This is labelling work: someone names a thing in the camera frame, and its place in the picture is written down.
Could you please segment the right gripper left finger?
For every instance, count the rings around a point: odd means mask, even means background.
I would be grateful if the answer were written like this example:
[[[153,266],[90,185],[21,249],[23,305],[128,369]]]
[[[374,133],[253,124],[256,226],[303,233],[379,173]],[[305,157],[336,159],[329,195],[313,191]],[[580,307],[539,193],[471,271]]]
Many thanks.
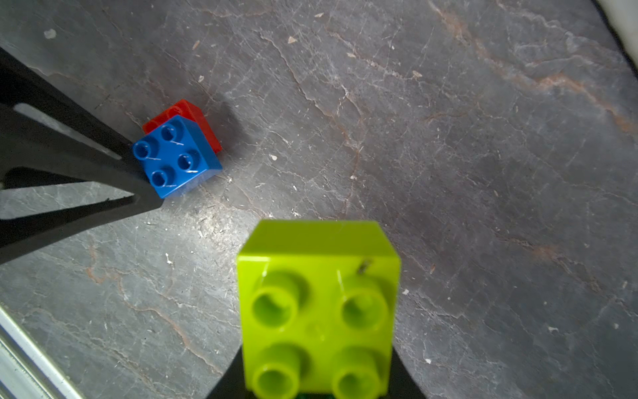
[[[243,348],[240,347],[228,369],[206,399],[245,399],[246,397]]]

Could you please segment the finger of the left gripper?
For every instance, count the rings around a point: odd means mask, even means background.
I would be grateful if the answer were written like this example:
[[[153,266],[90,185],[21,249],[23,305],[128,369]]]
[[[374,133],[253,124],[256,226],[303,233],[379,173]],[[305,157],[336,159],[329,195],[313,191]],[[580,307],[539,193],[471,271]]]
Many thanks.
[[[150,210],[141,196],[128,196],[1,221],[1,262],[15,260],[103,224]]]
[[[1,51],[1,173],[40,172],[33,183],[95,181],[128,191],[142,209],[163,201],[131,152],[132,142],[6,50]]]

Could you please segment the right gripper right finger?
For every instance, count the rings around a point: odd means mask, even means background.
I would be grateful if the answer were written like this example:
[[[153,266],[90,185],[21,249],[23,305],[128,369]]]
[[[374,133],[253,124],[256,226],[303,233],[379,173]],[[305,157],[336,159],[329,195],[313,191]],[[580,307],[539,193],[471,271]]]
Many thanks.
[[[395,348],[392,349],[388,392],[390,399],[427,399]]]

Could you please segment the lime green lego brick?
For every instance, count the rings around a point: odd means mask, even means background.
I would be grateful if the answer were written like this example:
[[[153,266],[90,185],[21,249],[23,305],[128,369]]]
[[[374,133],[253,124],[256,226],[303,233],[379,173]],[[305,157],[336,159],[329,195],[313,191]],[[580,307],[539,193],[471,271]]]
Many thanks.
[[[375,221],[260,221],[237,257],[247,389],[387,394],[400,272]]]

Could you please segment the blue lego brick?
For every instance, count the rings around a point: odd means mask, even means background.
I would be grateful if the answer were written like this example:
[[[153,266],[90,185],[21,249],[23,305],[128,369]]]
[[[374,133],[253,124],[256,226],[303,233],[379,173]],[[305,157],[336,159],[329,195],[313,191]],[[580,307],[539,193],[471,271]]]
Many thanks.
[[[131,151],[161,199],[191,191],[223,170],[198,124],[182,116],[136,141]]]

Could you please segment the red lego brick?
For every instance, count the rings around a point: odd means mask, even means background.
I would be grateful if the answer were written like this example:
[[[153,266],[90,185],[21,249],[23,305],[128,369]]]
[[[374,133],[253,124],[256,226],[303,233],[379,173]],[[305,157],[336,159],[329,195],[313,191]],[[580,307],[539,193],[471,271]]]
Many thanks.
[[[219,152],[222,151],[223,148],[218,138],[214,134],[214,131],[211,128],[210,124],[206,120],[202,110],[191,102],[186,101],[185,99],[177,101],[176,103],[174,103],[174,105],[170,106],[157,116],[153,117],[151,120],[147,121],[142,126],[142,131],[144,131],[144,133],[148,135],[151,133],[151,131],[154,131],[154,129],[164,124],[166,121],[169,121],[169,119],[174,116],[182,116],[185,119],[194,121],[204,133],[204,136],[213,149],[214,153],[219,154]]]

